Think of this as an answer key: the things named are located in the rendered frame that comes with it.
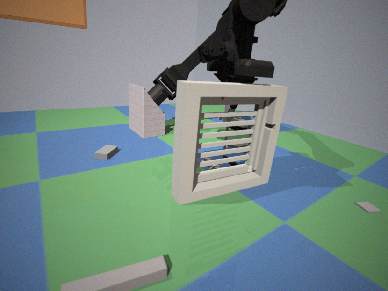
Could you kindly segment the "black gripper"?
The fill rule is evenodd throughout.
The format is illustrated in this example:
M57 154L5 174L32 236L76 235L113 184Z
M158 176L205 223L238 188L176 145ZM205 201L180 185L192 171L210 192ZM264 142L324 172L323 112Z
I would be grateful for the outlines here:
M207 63L208 71L217 71L214 75L221 82L254 83L258 78L273 78L274 65L272 61L251 59L253 43L258 42L254 36L255 31L250 29L226 29L221 41L228 41L230 35L235 39L234 61L226 58L213 60Z

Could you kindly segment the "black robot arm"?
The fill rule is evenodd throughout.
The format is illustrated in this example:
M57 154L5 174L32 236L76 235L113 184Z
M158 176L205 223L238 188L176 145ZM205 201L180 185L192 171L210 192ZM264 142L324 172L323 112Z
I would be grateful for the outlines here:
M166 68L154 81L155 84L147 93L159 106L166 98L176 97L177 80L187 80L189 73L199 63L209 63L213 60L226 58L234 61L235 39L230 35L228 41L221 41L226 29L250 29L255 31L255 25L268 17L276 17L284 9L288 0L232 0L221 14L215 32L181 64ZM231 60L230 60L231 59ZM164 84L175 92L172 94Z

